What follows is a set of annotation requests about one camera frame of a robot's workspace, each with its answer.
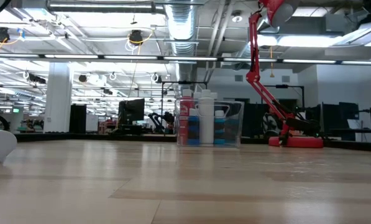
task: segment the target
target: wooden floor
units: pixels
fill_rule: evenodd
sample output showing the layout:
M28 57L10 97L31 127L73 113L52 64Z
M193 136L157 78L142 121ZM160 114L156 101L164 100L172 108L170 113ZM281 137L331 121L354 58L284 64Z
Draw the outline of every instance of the wooden floor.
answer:
M371 223L371 152L20 143L0 163L0 224Z

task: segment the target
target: white pillar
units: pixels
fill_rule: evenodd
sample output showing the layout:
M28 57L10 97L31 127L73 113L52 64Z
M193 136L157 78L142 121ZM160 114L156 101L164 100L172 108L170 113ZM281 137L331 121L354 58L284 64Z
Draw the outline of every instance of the white pillar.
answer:
M67 63L50 63L44 132L69 132L73 72Z
M21 127L21 121L24 119L24 107L12 107L10 131L19 133L18 127Z

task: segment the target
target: blue bottle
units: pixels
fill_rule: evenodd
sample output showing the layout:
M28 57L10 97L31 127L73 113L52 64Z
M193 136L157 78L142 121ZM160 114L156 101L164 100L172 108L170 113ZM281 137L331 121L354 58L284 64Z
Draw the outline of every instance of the blue bottle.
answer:
M199 116L196 109L190 109L190 116L188 117L188 140L187 145L199 146Z
M217 110L214 112L214 144L225 144L225 115L224 111Z

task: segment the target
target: bottle cap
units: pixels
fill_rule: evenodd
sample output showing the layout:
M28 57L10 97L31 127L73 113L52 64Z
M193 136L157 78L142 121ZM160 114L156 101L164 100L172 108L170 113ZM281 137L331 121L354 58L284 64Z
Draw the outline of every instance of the bottle cap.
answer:
M190 116L197 116L197 115L198 115L198 111L196 109L191 108L190 109Z
M215 115L216 117L223 118L223 117L224 117L224 111L222 111L222 110L215 111L215 112L214 112L214 115Z
M201 98L202 97L202 93L201 92L194 92L193 93L193 98L194 99L199 99L199 98Z
M202 90L202 97L211 97L210 90Z
M192 90L183 90L183 97L184 96L192 97Z
M215 93L215 92L212 92L211 93L211 98L213 98L213 99L218 99L218 93Z

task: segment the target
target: clear plastic bin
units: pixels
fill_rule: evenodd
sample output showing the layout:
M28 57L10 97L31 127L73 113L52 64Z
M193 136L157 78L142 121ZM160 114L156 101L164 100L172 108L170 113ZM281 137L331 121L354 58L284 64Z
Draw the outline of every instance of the clear plastic bin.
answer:
M177 144L196 147L239 147L243 110L244 103L238 101L214 101L212 105L195 99L176 100Z

